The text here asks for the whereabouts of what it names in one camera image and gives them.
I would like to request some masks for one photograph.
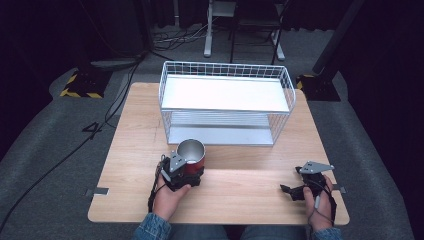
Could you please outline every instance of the black cable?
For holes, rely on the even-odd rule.
[[[138,57],[138,56],[130,56],[130,55],[122,54],[122,53],[116,51],[112,46],[110,46],[110,44],[106,41],[106,39],[104,39],[104,37],[100,33],[99,28],[94,23],[93,18],[90,16],[90,14],[87,11],[87,9],[85,8],[84,4],[81,2],[81,0],[78,0],[78,2],[81,5],[82,9],[84,10],[84,13],[87,15],[88,19],[90,20],[90,23],[93,26],[94,30],[96,31],[97,35],[99,35],[100,39],[102,40],[102,42],[105,44],[106,47],[108,47],[112,52],[114,52],[115,54],[117,54],[121,57],[129,57],[129,58],[137,58]]]
[[[99,128],[97,128],[94,132],[90,134],[89,137],[87,137],[78,147],[76,147],[74,150],[72,150],[66,157],[64,157],[62,160],[60,160],[56,165],[54,165],[49,171],[47,171],[45,174],[43,174],[35,183],[29,187],[24,194],[13,204],[12,208],[10,208],[9,212],[6,214],[6,217],[3,219],[1,225],[0,225],[0,234],[4,229],[4,226],[6,225],[7,220],[9,219],[12,212],[15,210],[15,208],[18,206],[18,204],[25,198],[25,196],[35,187],[37,184],[39,184],[47,175],[49,175],[53,170],[55,170],[57,167],[59,167],[62,163],[64,163],[69,157],[71,157],[76,151],[78,151],[84,144],[86,144],[97,132],[101,130],[101,128],[104,126],[104,123],[100,125]]]
[[[138,62],[133,68],[130,69],[130,71],[128,72],[128,80],[127,83],[125,84],[124,88],[121,90],[121,92],[118,94],[118,97],[116,97],[115,101],[110,105],[109,109],[107,110],[106,114],[105,114],[105,123],[107,125],[109,125],[110,127],[116,128],[116,126],[113,126],[111,124],[109,124],[109,120],[115,115],[115,113],[118,111],[118,109],[121,107],[121,105],[124,103],[125,97],[128,94],[128,91],[130,89],[131,86],[131,81],[132,78],[134,76],[135,70],[138,68],[138,66],[140,65],[141,61]],[[118,99],[120,98],[121,94],[124,92],[125,90],[125,94],[122,96],[121,101],[119,102],[118,106],[115,108],[115,110],[109,115],[109,117],[107,117],[107,115],[109,114],[110,110],[112,109],[113,105],[116,103],[116,101],[118,101]]]
[[[44,173],[37,181],[35,181],[25,192],[24,194],[22,194],[22,196],[13,204],[13,206],[9,209],[8,213],[6,214],[6,216],[4,217],[1,225],[0,225],[0,235],[7,223],[7,220],[9,219],[9,217],[11,216],[11,214],[13,213],[13,211],[16,209],[16,207],[19,205],[19,203],[26,197],[26,195],[31,192],[32,189],[34,189],[35,186],[37,186],[44,178],[46,178],[51,172],[53,172],[56,168],[58,168],[60,165],[62,165],[66,160],[68,160],[75,152],[77,152],[82,146],[84,146],[96,133],[98,133],[105,124],[108,124],[108,121],[113,117],[113,115],[118,111],[119,107],[121,106],[121,104],[123,103],[125,96],[128,93],[129,90],[129,83],[132,80],[132,77],[134,75],[135,70],[137,69],[137,67],[140,65],[142,60],[138,61],[137,64],[131,69],[130,73],[128,74],[128,83],[127,83],[127,89],[125,91],[125,95],[122,98],[121,102],[119,103],[119,106],[113,111],[113,113],[108,117],[105,118],[105,122],[103,122],[99,128],[95,129],[90,136],[88,136],[81,144],[79,144],[74,150],[72,150],[68,155],[66,155],[62,160],[60,160],[56,165],[54,165],[52,168],[50,168],[50,170],[48,170],[46,173]]]

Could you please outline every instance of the denim sleeve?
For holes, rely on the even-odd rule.
[[[148,213],[135,230],[133,240],[166,240],[171,232],[171,225],[153,213]]]
[[[343,240],[342,232],[338,228],[327,228],[314,232],[315,239],[319,240]]]

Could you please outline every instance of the wooden table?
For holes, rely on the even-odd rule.
[[[98,187],[108,195],[93,198],[93,222],[140,222],[166,143],[157,83],[134,83],[126,100]],[[328,164],[321,139],[303,93],[273,147],[206,146],[201,184],[190,190],[171,219],[174,223],[306,224],[304,201],[292,201],[280,184],[301,186],[296,166],[312,160]],[[325,172],[336,183],[332,171]],[[339,191],[336,224],[349,215]]]

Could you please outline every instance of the metal mug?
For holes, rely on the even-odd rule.
[[[186,160],[185,174],[196,174],[205,163],[205,145],[198,140],[182,141],[178,144],[176,152]]]

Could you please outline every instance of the white wire rack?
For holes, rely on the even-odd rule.
[[[159,106],[168,144],[272,146],[296,102],[283,66],[165,62]]]

